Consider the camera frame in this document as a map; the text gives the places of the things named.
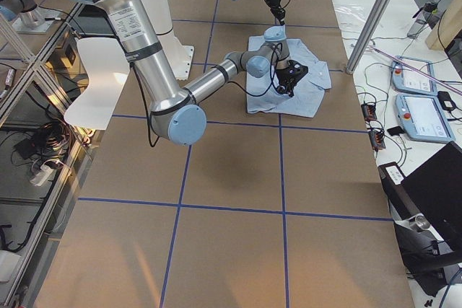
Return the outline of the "light blue button shirt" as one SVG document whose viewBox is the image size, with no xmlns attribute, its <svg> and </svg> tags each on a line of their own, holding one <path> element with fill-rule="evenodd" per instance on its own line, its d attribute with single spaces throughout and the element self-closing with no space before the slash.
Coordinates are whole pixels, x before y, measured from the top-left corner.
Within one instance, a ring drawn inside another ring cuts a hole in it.
<svg viewBox="0 0 462 308">
<path fill-rule="evenodd" d="M 319 60 L 300 39 L 287 40 L 290 58 L 309 68 L 297 83 L 295 95 L 278 94 L 270 87 L 269 74 L 261 78 L 246 76 L 248 113 L 284 113 L 312 118 L 322 103 L 324 93 L 331 88 L 331 78 L 325 61 Z"/>
</svg>

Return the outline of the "blue teach pendant far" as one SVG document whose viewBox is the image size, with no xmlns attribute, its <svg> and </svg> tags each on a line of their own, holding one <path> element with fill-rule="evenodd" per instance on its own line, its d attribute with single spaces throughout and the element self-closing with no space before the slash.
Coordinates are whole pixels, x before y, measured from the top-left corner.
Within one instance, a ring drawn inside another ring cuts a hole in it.
<svg viewBox="0 0 462 308">
<path fill-rule="evenodd" d="M 397 58 L 429 76 L 435 76 L 430 61 L 406 56 L 397 56 Z M 433 80 L 403 66 L 398 61 L 394 61 L 391 66 L 391 81 L 395 90 L 412 94 L 437 95 L 437 86 Z"/>
</svg>

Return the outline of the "blue teach pendant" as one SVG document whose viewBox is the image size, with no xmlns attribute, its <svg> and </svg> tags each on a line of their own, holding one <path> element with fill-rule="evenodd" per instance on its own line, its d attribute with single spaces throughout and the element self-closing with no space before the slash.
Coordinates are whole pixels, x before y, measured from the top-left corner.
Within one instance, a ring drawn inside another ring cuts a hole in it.
<svg viewBox="0 0 462 308">
<path fill-rule="evenodd" d="M 455 141 L 438 99 L 419 94 L 397 94 L 396 114 L 401 127 L 412 141 L 446 144 Z"/>
<path fill-rule="evenodd" d="M 397 56 L 397 58 L 429 76 L 435 76 L 430 61 L 406 56 Z M 394 61 L 391 66 L 391 81 L 395 90 L 412 94 L 437 95 L 437 86 L 433 80 L 403 66 L 398 61 Z"/>
</svg>

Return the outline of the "blue teach pendant near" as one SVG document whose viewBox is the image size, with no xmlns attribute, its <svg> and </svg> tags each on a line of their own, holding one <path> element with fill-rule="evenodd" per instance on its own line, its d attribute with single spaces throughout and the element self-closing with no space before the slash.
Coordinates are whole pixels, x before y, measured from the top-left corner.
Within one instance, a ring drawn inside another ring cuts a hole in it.
<svg viewBox="0 0 462 308">
<path fill-rule="evenodd" d="M 446 144 L 455 141 L 438 99 L 419 94 L 397 94 L 396 114 L 401 127 L 412 141 Z"/>
</svg>

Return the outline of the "white plastic chair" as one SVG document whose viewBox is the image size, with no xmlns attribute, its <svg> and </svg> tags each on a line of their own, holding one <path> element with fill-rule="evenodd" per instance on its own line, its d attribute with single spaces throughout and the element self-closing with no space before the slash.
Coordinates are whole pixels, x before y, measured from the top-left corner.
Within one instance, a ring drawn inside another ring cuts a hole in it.
<svg viewBox="0 0 462 308">
<path fill-rule="evenodd" d="M 77 42 L 89 84 L 72 102 L 64 120 L 72 126 L 105 130 L 129 74 L 129 64 L 114 38 L 83 38 Z"/>
</svg>

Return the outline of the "black laptop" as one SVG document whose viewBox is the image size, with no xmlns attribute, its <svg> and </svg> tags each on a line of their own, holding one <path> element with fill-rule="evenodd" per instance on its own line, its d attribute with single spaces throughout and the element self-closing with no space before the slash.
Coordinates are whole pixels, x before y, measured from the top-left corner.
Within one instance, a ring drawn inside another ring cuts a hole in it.
<svg viewBox="0 0 462 308">
<path fill-rule="evenodd" d="M 402 219 L 419 213 L 452 250 L 461 249 L 461 147 L 454 141 L 409 175 L 395 162 L 378 167 L 385 194 Z"/>
</svg>

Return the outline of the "grey aluminium frame post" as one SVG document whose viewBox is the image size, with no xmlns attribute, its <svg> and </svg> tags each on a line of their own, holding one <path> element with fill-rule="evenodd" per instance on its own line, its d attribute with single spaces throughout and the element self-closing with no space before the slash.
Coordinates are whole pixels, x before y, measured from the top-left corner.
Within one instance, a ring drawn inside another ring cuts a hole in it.
<svg viewBox="0 0 462 308">
<path fill-rule="evenodd" d="M 365 25 L 346 64 L 345 72 L 347 74 L 354 73 L 359 61 L 365 52 L 366 47 L 369 45 L 372 34 L 375 32 L 389 1 L 390 0 L 375 0 L 375 3 L 372 6 Z"/>
</svg>

